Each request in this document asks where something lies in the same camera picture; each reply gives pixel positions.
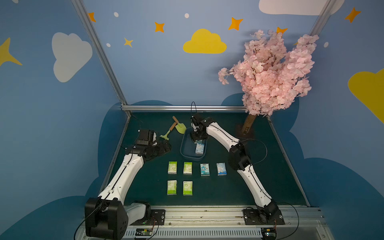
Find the blue pocket tissue pack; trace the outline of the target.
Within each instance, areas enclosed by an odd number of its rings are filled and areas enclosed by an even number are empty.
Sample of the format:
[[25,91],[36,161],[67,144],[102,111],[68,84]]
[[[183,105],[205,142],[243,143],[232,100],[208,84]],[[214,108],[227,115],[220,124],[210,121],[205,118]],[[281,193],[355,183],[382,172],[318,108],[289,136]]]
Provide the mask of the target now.
[[210,176],[209,164],[200,164],[201,176]]

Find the blue plastic storage box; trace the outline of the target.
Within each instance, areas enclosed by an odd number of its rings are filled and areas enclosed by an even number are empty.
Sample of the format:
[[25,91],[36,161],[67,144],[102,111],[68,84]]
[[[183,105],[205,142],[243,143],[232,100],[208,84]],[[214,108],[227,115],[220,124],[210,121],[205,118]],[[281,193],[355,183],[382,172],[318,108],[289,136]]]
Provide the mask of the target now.
[[200,162],[207,151],[207,140],[203,140],[204,151],[202,154],[196,154],[196,146],[195,142],[191,138],[191,133],[193,132],[193,128],[187,128],[180,147],[180,153],[184,160],[189,162]]

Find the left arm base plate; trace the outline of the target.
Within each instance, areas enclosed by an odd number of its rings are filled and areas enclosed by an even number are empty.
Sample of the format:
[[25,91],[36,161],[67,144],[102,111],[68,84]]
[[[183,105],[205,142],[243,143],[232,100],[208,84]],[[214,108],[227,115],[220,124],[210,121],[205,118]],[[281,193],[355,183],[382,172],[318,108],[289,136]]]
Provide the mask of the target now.
[[166,210],[151,210],[148,218],[144,220],[138,220],[131,224],[131,226],[163,226],[165,224]]

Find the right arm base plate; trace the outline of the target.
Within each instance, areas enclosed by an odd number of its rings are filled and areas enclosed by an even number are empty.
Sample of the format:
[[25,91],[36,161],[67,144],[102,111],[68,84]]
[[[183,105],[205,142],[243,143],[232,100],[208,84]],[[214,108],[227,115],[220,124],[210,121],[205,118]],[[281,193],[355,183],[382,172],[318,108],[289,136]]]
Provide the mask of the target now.
[[280,210],[267,217],[261,211],[248,207],[243,209],[243,218],[246,225],[285,225],[283,214]]

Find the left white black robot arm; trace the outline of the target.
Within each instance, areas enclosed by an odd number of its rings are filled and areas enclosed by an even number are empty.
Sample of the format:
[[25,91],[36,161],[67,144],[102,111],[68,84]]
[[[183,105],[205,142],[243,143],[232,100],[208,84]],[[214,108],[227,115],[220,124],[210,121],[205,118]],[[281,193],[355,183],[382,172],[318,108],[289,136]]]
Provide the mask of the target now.
[[135,202],[128,207],[124,202],[133,180],[145,162],[160,157],[172,149],[167,140],[150,145],[135,144],[126,150],[124,160],[112,180],[96,198],[89,198],[85,204],[85,218],[80,226],[85,235],[101,240],[120,240],[127,227],[139,225],[163,225],[163,219],[153,215],[147,202]]

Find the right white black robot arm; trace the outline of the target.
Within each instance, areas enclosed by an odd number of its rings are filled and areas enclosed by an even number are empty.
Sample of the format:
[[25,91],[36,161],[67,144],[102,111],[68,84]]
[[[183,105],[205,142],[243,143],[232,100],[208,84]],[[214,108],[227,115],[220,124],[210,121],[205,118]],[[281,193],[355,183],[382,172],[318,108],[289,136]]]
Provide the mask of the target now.
[[279,218],[282,213],[278,203],[268,194],[258,178],[246,143],[229,134],[210,117],[203,119],[199,114],[194,114],[191,121],[192,140],[206,140],[211,136],[225,147],[229,153],[230,167],[242,177],[254,198],[254,211],[260,222],[268,224],[270,220]]

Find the green pocket tissue pack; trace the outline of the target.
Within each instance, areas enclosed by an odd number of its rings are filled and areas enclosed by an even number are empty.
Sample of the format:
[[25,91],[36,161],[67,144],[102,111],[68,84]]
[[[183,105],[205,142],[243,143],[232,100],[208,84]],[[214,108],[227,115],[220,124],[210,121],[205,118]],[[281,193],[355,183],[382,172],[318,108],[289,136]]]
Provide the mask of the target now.
[[169,162],[168,165],[168,174],[175,175],[177,174],[178,162]]

